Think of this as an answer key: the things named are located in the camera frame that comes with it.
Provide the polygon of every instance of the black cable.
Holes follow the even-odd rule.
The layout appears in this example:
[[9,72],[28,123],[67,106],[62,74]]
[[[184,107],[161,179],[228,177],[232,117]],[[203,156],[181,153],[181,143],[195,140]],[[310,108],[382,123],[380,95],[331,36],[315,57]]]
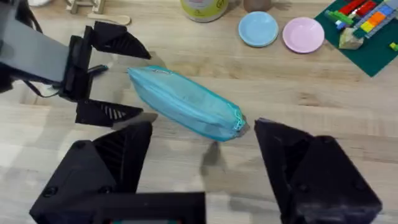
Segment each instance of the black cable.
[[30,9],[28,9],[28,16],[32,20],[33,24],[35,25],[35,30],[40,32],[40,33],[43,33],[43,30],[42,30],[39,22],[37,22],[37,19],[36,19],[35,15],[33,14],[33,12]]
[[52,96],[56,96],[56,95],[59,94],[59,91],[57,91],[56,93],[54,93],[54,94],[52,94],[52,95],[43,96],[43,94],[39,91],[39,89],[38,89],[36,86],[34,86],[33,84],[31,84],[31,82],[26,81],[26,80],[23,80],[23,81],[24,81],[24,83],[25,83],[34,93],[36,93],[36,95],[38,95],[39,97],[42,97],[42,98],[50,98],[50,97],[52,97]]

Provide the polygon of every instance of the small plate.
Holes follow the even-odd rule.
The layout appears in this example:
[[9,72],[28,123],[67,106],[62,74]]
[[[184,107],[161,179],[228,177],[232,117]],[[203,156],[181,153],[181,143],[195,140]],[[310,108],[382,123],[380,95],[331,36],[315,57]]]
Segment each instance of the small plate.
[[252,47],[267,46],[278,36],[278,23],[266,12],[250,12],[238,26],[242,40]]
[[288,48],[305,54],[315,51],[322,45],[325,31],[316,20],[299,17],[286,24],[282,37]]

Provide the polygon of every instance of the green lego baseplate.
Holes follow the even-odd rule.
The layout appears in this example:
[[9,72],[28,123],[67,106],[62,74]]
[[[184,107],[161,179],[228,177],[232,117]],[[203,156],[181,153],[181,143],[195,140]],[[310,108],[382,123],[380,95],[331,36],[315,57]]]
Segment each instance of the green lego baseplate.
[[[378,4],[382,2],[382,0],[373,1]],[[325,30],[326,40],[366,74],[373,77],[398,55],[398,52],[393,51],[389,46],[392,42],[397,40],[398,20],[393,19],[370,39],[365,38],[364,44],[358,50],[339,49],[339,39],[342,31],[337,30],[336,24],[325,16],[325,11],[339,10],[348,3],[349,1],[347,0],[336,0],[321,12],[315,20],[318,21]]]

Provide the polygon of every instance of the yellow can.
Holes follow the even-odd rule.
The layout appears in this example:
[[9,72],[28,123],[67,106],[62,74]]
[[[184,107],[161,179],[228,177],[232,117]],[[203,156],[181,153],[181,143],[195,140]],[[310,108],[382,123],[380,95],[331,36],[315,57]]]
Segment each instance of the yellow can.
[[181,5],[191,20],[210,22],[224,14],[228,0],[181,0]]

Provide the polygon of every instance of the zipper pouch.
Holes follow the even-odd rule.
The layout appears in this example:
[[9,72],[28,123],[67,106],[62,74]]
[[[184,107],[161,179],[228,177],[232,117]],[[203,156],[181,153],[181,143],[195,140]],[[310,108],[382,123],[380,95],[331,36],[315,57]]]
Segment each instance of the zipper pouch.
[[151,108],[205,137],[227,141],[246,124],[234,103],[159,66],[129,68],[134,87]]

